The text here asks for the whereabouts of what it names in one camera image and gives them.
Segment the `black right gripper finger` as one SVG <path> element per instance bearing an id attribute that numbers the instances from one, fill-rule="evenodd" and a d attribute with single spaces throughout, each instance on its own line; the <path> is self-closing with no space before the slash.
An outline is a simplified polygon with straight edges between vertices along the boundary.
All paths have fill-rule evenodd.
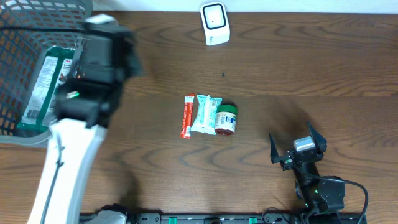
<path id="1" fill-rule="evenodd" d="M 280 162 L 280 156 L 279 156 L 279 153 L 277 151 L 276 144 L 274 142 L 274 139 L 273 139 L 271 133 L 269 133 L 269 140 L 270 140 L 270 159 L 271 159 L 271 162 L 273 164 L 279 163 Z"/>
<path id="2" fill-rule="evenodd" d="M 322 153 L 324 153 L 327 149 L 327 140 L 311 125 L 311 123 L 307 122 L 308 131 L 315 143 L 315 147 Z"/>

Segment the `green lid seasoning jar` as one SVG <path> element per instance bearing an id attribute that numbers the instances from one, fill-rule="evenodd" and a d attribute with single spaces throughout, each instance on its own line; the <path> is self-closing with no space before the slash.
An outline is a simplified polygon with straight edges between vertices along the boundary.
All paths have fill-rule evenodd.
<path id="1" fill-rule="evenodd" d="M 216 112 L 215 132 L 223 136 L 235 133 L 237 120 L 237 107 L 233 105 L 219 105 Z"/>

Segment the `white toilet wipes pack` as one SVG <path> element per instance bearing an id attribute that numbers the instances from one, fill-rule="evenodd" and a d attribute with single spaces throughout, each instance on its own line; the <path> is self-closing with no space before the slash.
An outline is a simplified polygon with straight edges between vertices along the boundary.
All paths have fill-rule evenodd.
<path id="1" fill-rule="evenodd" d="M 191 131 L 215 135 L 216 112 L 222 99 L 213 98 L 210 95 L 197 95 L 197 100 L 197 116 L 192 124 Z"/>

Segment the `red snack packet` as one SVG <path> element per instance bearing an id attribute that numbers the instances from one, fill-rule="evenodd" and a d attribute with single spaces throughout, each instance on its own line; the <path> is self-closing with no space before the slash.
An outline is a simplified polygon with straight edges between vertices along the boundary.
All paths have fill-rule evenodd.
<path id="1" fill-rule="evenodd" d="M 184 111 L 183 111 L 183 121 L 182 128 L 180 132 L 180 137 L 182 139 L 191 138 L 191 126 L 192 126 L 192 110 L 193 102 L 195 99 L 195 94 L 191 93 L 184 96 Z"/>

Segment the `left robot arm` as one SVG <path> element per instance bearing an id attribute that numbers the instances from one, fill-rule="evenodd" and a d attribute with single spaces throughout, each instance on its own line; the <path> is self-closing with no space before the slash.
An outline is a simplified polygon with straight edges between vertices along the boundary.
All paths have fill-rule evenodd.
<path id="1" fill-rule="evenodd" d="M 106 14 L 83 23 L 81 56 L 55 97 L 55 121 L 29 223 L 78 223 L 98 149 L 124 84 L 141 71 L 132 31 Z"/>

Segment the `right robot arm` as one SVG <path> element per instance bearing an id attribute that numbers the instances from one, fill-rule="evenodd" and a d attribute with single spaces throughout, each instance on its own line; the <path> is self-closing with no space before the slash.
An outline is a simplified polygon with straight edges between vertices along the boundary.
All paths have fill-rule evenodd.
<path id="1" fill-rule="evenodd" d="M 323 159 L 327 140 L 308 123 L 309 136 L 294 141 L 294 148 L 280 156 L 270 139 L 270 158 L 283 171 L 294 172 L 297 191 L 308 209 L 315 213 L 335 212 L 344 208 L 345 183 L 339 177 L 321 177 L 315 165 Z"/>

